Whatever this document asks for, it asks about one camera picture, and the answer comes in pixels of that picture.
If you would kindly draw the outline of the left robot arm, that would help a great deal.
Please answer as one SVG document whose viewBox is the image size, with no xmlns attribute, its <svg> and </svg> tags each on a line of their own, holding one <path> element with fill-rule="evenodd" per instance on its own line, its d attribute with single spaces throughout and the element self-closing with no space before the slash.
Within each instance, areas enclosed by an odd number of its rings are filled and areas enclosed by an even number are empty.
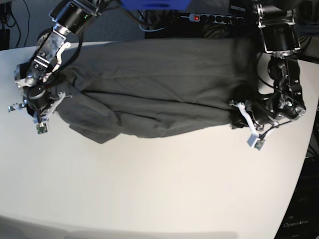
<svg viewBox="0 0 319 239">
<path fill-rule="evenodd" d="M 271 56 L 268 74 L 272 94 L 262 100 L 247 101 L 246 108 L 256 126 L 274 124 L 282 118 L 297 120 L 306 111 L 300 83 L 298 52 L 301 49 L 295 29 L 295 13 L 300 0 L 245 0 L 255 17 L 264 52 Z"/>
</svg>

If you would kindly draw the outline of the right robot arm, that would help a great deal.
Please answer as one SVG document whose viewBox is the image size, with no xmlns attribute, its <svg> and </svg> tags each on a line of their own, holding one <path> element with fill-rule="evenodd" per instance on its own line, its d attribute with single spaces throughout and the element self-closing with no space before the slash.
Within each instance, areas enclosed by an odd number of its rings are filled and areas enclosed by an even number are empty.
<svg viewBox="0 0 319 239">
<path fill-rule="evenodd" d="M 61 55 L 69 34 L 80 35 L 111 3 L 109 0 L 63 0 L 49 14 L 54 25 L 38 39 L 29 61 L 17 65 L 15 83 L 23 93 L 23 106 L 49 107 L 49 78 L 62 65 Z"/>
</svg>

